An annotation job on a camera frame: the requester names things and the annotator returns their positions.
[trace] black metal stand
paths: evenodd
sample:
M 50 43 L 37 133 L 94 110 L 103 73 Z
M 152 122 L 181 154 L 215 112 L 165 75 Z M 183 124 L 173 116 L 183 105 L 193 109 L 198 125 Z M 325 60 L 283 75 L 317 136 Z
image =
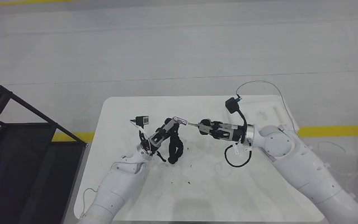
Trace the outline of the black metal stand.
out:
M 36 109 L 33 106 L 31 106 L 30 104 L 28 104 L 25 100 L 23 100 L 22 98 L 16 96 L 13 92 L 9 91 L 8 89 L 6 89 L 5 87 L 3 87 L 1 85 L 0 85 L 0 94 L 1 94 L 0 98 L 4 97 L 3 102 L 0 100 L 0 114 L 3 111 L 3 109 L 5 108 L 5 106 L 7 105 L 7 103 L 9 102 L 10 99 L 15 100 L 17 103 L 19 103 L 20 105 L 25 107 L 27 110 L 33 112 L 34 114 L 36 114 L 40 118 L 46 120 L 48 123 L 50 123 L 51 125 L 55 126 L 56 128 L 58 128 L 63 133 L 67 134 L 68 136 L 70 136 L 71 138 L 76 140 L 77 142 L 82 142 L 83 144 L 86 144 L 86 142 L 84 142 L 81 139 L 79 139 L 78 137 L 76 137 L 74 134 L 72 134 L 71 132 L 66 130 L 64 127 L 62 127 L 61 125 L 59 125 L 58 123 L 53 121 L 51 118 L 49 118 L 45 114 L 41 113 L 38 109 Z
M 1 223 L 63 223 L 88 144 L 0 85 L 0 114 L 10 100 L 44 123 L 0 121 Z M 52 142 L 59 129 L 75 142 Z

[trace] white cable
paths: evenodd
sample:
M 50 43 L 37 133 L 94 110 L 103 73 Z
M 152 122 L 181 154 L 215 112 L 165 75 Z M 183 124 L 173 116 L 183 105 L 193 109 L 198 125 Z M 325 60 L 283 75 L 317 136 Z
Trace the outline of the white cable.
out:
M 288 109 L 287 109 L 287 107 L 286 107 L 286 104 L 285 104 L 285 101 L 284 101 L 284 97 L 282 96 L 282 93 L 281 93 L 281 91 L 279 90 L 279 88 L 278 88 L 275 84 L 273 84 L 272 82 L 265 81 L 265 80 L 255 80 L 255 81 L 245 82 L 244 84 L 242 84 L 241 86 L 239 86 L 239 87 L 236 89 L 236 94 L 238 94 L 237 91 L 239 91 L 239 89 L 240 89 L 242 86 L 244 86 L 244 85 L 246 85 L 246 84 L 248 84 L 248 83 L 251 83 L 251 82 L 266 82 L 266 83 L 269 83 L 269 84 L 273 85 L 273 86 L 278 90 L 278 92 L 280 93 L 282 102 L 284 103 L 284 107 L 285 107 L 285 110 L 286 110 L 286 112 L 287 112 L 287 115 L 289 116 L 289 118 L 290 118 L 290 120 L 291 120 L 292 127 L 293 127 L 293 131 L 297 134 L 296 129 L 295 129 L 295 125 L 294 125 L 294 122 L 293 122 L 293 118 L 290 116 L 290 113 L 289 113 L 289 111 L 288 111 Z
M 86 207 L 86 205 L 85 205 L 85 203 L 84 203 L 84 194 L 86 193 L 86 191 L 87 190 L 93 190 L 93 192 L 97 192 L 97 191 L 95 191 L 93 188 L 87 188 L 86 190 L 84 190 L 84 192 L 83 192 L 83 211 L 82 211 L 82 213 L 81 213 L 81 215 L 79 216 L 79 219 L 81 220 L 81 218 L 84 216 L 84 209 L 85 209 L 85 207 Z

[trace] metal rod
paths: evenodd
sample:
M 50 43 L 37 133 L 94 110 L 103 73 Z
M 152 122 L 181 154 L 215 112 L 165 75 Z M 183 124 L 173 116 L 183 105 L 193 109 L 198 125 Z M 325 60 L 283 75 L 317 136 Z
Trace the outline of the metal rod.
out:
M 16 96 L 13 92 L 11 92 L 10 90 L 6 89 L 5 87 L 0 85 L 0 91 L 6 92 L 7 94 L 10 95 L 10 98 L 12 98 L 13 100 L 15 100 L 16 102 L 18 102 L 19 104 L 21 104 L 23 107 L 25 107 L 27 110 L 33 112 L 34 114 L 36 114 L 37 116 L 39 116 L 40 118 L 46 120 L 48 123 L 54 125 L 56 128 L 60 129 L 63 133 L 67 134 L 68 136 L 70 136 L 71 138 L 73 138 L 74 140 L 76 140 L 77 142 L 81 142 L 83 144 L 86 144 L 86 142 L 82 141 L 81 139 L 79 139 L 77 136 L 75 136 L 74 134 L 72 134 L 71 132 L 69 132 L 68 130 L 66 130 L 64 127 L 62 127 L 61 125 L 59 125 L 58 123 L 56 123 L 54 120 L 52 120 L 51 118 L 49 118 L 48 116 L 46 116 L 45 114 L 43 114 L 42 112 L 40 112 L 38 109 L 34 108 L 33 106 L 31 106 L 30 104 L 28 104 L 25 100 L 23 100 L 22 98 Z

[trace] black object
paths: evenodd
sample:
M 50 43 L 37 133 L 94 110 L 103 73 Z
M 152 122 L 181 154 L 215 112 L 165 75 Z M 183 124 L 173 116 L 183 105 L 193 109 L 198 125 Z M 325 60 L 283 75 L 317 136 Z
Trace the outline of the black object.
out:
M 239 110 L 239 104 L 236 102 L 235 98 L 231 97 L 225 102 L 225 107 L 228 111 L 233 114 Z
M 175 164 L 179 157 L 183 155 L 184 145 L 178 135 L 179 124 L 176 123 L 171 129 L 170 143 L 169 143 L 169 158 L 168 162 Z
M 144 127 L 146 124 L 149 124 L 149 116 L 136 116 L 135 124 Z
M 239 115 L 241 116 L 241 118 L 243 119 L 244 121 L 244 125 L 243 125 L 243 133 L 241 135 L 241 140 L 240 140 L 240 143 L 241 144 L 244 144 L 245 142 L 245 137 L 246 137 L 246 130 L 247 130 L 247 122 L 246 122 L 246 118 L 245 116 L 243 115 L 243 113 L 240 111 L 240 107 L 239 107 L 239 104 L 238 104 L 238 101 L 240 101 L 240 96 L 237 95 L 238 98 L 235 99 L 233 97 L 231 97 L 230 99 L 228 99 L 226 102 L 225 102 L 225 107 L 228 109 L 228 111 L 233 114 L 235 112 L 238 112 Z
M 47 123 L 0 122 L 1 223 L 62 223 L 87 143 L 0 86 L 0 113 L 15 100 Z M 75 142 L 52 142 L 56 129 Z

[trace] black frame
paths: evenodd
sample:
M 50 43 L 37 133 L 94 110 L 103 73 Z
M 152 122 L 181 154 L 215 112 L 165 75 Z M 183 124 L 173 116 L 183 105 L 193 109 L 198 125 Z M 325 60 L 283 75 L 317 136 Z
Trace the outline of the black frame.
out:
M 55 144 L 73 144 L 73 145 L 79 145 L 80 147 L 83 148 L 82 152 L 81 152 L 81 156 L 79 158 L 78 161 L 78 166 L 76 169 L 76 174 L 74 176 L 73 182 L 72 182 L 72 186 L 71 186 L 71 190 L 69 193 L 69 197 L 67 199 L 67 203 L 65 206 L 65 210 L 64 210 L 64 214 L 62 216 L 62 220 L 61 223 L 64 222 L 65 219 L 65 215 L 66 212 L 68 211 L 68 207 L 69 207 L 69 203 L 71 200 L 71 196 L 73 193 L 73 189 L 78 177 L 78 172 L 79 169 L 81 167 L 81 163 L 82 163 L 82 159 L 83 159 L 83 155 L 85 152 L 85 148 L 88 146 L 88 144 L 86 142 L 84 142 L 83 140 L 79 139 L 78 137 L 76 137 L 73 133 L 71 133 L 70 131 L 68 131 L 67 129 L 65 129 L 64 127 L 62 127 L 61 125 L 59 125 L 57 122 L 55 122 L 54 120 L 50 119 L 48 116 L 46 116 L 45 114 L 43 114 L 42 112 L 40 112 L 38 109 L 34 108 L 33 106 L 31 106 L 29 103 L 27 103 L 26 101 L 24 101 L 23 99 L 21 99 L 20 97 L 18 97 L 17 95 L 15 95 L 12 91 L 6 89 L 5 87 L 3 87 L 2 85 L 0 85 L 0 114 L 2 113 L 2 111 L 5 109 L 6 105 L 8 104 L 8 102 L 10 101 L 10 99 L 14 100 L 15 102 L 19 103 L 20 105 L 22 105 L 23 107 L 25 107 L 27 110 L 33 112 L 34 114 L 36 114 L 37 116 L 39 116 L 40 118 L 44 119 L 46 122 L 44 123 L 4 123 L 2 121 L 0 121 L 0 125 L 1 126 L 5 126 L 5 127 L 11 127 L 11 126 L 17 126 L 17 125 L 44 125 L 44 124 L 50 124 L 51 125 L 51 134 L 52 136 L 54 135 L 55 131 L 57 129 L 61 130 L 63 133 L 65 133 L 66 135 L 70 136 L 72 139 L 75 140 L 75 142 L 52 142 L 50 140 L 50 143 L 55 143 Z

